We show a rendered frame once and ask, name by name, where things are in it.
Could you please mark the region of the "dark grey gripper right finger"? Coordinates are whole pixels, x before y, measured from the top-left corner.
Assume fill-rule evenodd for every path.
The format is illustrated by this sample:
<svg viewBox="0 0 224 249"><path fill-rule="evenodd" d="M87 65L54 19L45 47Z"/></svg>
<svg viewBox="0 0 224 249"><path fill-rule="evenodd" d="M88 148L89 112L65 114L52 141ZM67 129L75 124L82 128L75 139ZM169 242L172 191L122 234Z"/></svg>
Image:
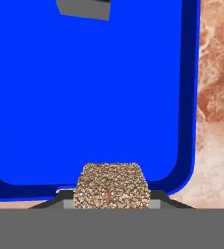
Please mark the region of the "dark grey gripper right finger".
<svg viewBox="0 0 224 249"><path fill-rule="evenodd" d="M150 194L149 208L150 209L170 209L170 208L191 209L191 206L170 199L168 195L162 190L152 190Z"/></svg>

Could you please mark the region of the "grey milk carton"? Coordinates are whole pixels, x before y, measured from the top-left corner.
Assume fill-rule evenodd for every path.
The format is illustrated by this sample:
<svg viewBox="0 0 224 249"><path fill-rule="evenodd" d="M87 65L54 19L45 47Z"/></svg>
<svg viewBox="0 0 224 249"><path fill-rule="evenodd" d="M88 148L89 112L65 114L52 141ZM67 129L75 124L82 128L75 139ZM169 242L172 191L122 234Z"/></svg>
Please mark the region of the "grey milk carton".
<svg viewBox="0 0 224 249"><path fill-rule="evenodd" d="M105 21L110 18L110 0L56 0L56 3L64 15Z"/></svg>

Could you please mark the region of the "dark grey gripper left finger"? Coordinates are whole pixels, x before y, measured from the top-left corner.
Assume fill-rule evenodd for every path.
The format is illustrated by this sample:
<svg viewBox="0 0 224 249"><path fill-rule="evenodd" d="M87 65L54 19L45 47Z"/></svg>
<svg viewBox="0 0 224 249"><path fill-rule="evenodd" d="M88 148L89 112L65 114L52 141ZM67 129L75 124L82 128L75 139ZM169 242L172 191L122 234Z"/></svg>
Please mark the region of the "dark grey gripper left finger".
<svg viewBox="0 0 224 249"><path fill-rule="evenodd" d="M57 195L48 201L33 206L33 209L59 208L73 209L74 208L74 192L72 190L61 190Z"/></svg>

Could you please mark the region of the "blue tray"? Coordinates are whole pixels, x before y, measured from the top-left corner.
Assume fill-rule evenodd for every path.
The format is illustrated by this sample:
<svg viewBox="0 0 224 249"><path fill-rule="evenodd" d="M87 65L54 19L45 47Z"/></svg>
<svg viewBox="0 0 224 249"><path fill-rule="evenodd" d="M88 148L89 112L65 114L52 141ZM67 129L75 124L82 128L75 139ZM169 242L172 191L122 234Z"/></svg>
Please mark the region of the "blue tray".
<svg viewBox="0 0 224 249"><path fill-rule="evenodd" d="M182 189L194 167L200 0L0 0L0 201L44 200L88 163Z"/></svg>

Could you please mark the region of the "brown speckled sugar cube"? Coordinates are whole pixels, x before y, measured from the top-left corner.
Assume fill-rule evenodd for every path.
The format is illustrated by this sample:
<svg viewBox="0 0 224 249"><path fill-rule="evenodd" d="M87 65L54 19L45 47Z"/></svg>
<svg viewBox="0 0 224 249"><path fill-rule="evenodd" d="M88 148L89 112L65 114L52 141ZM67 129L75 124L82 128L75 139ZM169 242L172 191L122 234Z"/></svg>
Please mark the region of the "brown speckled sugar cube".
<svg viewBox="0 0 224 249"><path fill-rule="evenodd" d="M151 191L136 163L88 163L73 191L77 209L148 209Z"/></svg>

